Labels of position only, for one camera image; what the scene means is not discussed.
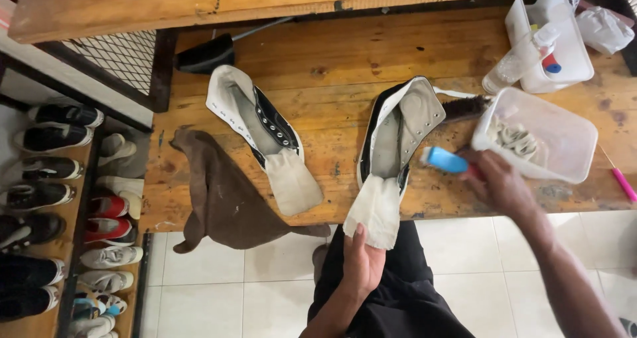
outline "black dustpan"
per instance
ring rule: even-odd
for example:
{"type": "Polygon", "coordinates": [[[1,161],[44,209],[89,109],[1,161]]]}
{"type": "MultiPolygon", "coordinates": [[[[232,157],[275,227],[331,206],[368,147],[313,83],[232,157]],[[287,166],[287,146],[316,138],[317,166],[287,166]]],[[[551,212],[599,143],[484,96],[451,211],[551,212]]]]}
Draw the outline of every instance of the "black dustpan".
{"type": "Polygon", "coordinates": [[[184,73],[212,74],[212,71],[219,65],[235,65],[235,48],[233,46],[233,42],[235,40],[240,40],[245,36],[249,36],[254,32],[270,27],[271,25],[287,22],[292,18],[294,17],[289,16],[279,18],[274,22],[251,29],[236,36],[230,36],[230,34],[225,33],[213,40],[199,44],[196,47],[186,49],[175,55],[173,59],[175,69],[184,73]]]}

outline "plastic bottle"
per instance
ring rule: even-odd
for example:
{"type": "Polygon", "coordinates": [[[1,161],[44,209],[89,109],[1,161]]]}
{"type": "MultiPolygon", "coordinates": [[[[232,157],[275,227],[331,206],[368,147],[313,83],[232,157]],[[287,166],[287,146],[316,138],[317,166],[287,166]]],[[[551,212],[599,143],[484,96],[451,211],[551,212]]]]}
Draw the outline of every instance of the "plastic bottle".
{"type": "Polygon", "coordinates": [[[510,87],[555,49],[561,31],[554,23],[547,23],[524,36],[482,80],[482,87],[491,94],[510,87]]]}

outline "pink pen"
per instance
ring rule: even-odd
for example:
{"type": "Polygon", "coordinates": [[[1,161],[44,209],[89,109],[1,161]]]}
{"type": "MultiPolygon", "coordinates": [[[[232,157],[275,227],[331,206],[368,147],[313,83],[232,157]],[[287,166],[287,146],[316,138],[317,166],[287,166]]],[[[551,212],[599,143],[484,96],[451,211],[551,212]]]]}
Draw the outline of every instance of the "pink pen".
{"type": "Polygon", "coordinates": [[[628,195],[628,198],[631,199],[632,202],[637,201],[637,194],[635,194],[635,191],[633,190],[633,187],[631,187],[631,184],[628,183],[628,181],[624,177],[624,174],[622,174],[622,172],[615,167],[615,164],[610,159],[610,157],[608,157],[608,154],[604,151],[604,148],[601,147],[601,145],[600,145],[600,148],[601,148],[601,152],[604,153],[604,155],[606,156],[610,164],[613,165],[613,170],[612,170],[613,175],[615,175],[617,182],[619,182],[619,184],[622,186],[622,189],[624,189],[624,192],[626,193],[626,195],[628,195]]]}

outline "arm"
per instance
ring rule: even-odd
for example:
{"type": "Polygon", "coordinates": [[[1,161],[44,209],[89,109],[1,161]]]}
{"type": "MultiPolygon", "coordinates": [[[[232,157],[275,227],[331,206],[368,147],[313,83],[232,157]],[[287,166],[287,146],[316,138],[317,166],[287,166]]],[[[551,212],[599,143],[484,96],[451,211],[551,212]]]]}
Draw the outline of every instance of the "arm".
{"type": "Polygon", "coordinates": [[[367,228],[356,226],[354,238],[345,236],[343,279],[310,321],[300,338],[344,337],[365,298],[378,287],[385,267],[385,250],[365,244],[367,228]]]}
{"type": "Polygon", "coordinates": [[[467,182],[479,200],[520,228],[535,254],[548,301],[564,335],[626,337],[617,316],[593,289],[583,264],[558,242],[546,213],[519,173],[490,150],[468,152],[466,158],[478,166],[485,181],[469,173],[459,179],[467,182]]]}

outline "plastic bag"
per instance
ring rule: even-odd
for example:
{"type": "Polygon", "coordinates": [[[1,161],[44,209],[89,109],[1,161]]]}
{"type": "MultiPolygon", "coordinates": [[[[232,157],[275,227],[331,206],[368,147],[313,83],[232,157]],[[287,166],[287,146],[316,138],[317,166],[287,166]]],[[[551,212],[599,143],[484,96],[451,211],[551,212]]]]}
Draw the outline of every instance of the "plastic bag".
{"type": "Polygon", "coordinates": [[[604,54],[624,49],[635,36],[633,29],[605,8],[589,8],[576,19],[584,43],[604,54]]]}

